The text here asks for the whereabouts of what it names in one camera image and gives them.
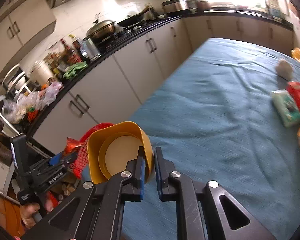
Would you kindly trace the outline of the person's left hand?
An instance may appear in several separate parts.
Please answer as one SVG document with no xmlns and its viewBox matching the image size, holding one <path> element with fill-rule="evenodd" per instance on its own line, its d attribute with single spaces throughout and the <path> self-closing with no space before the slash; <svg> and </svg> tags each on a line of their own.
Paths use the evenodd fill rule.
<svg viewBox="0 0 300 240">
<path fill-rule="evenodd" d="M 39 211 L 40 205 L 38 203 L 27 203 L 20 207 L 20 217 L 26 229 L 35 226 L 36 221 L 34 215 Z"/>
</svg>

